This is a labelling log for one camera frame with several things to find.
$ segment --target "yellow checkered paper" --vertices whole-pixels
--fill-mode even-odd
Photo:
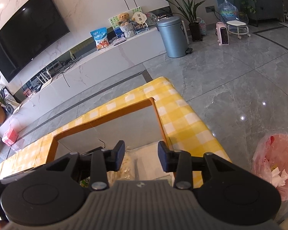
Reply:
[[[167,142],[173,149],[185,150],[192,156],[200,157],[205,152],[213,152],[230,161],[222,146],[173,85],[166,78],[159,77],[28,145],[0,164],[0,178],[46,163],[51,141],[58,133],[150,97],[155,100]],[[200,172],[193,172],[193,178],[195,187],[202,185]]]

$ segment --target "red box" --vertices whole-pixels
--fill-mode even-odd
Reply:
[[[18,133],[14,129],[10,128],[7,132],[4,133],[2,141],[6,145],[11,146],[16,142],[17,137]]]

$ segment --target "pink space heater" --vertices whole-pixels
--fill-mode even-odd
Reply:
[[[223,22],[217,22],[217,35],[219,46],[229,45],[227,27]]]

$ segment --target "black plant pot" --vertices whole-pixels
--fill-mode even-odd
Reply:
[[[7,104],[5,105],[5,109],[6,109],[6,111],[7,111],[10,115],[12,115],[13,112],[14,112],[13,106],[10,105],[9,103],[7,103]]]
[[[189,24],[189,29],[192,36],[192,41],[202,41],[203,36],[200,33],[200,25],[198,22],[195,24]]]

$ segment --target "pedal bin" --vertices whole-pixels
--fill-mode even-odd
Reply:
[[[186,55],[188,44],[180,17],[173,16],[157,21],[157,29],[169,57],[179,58]]]

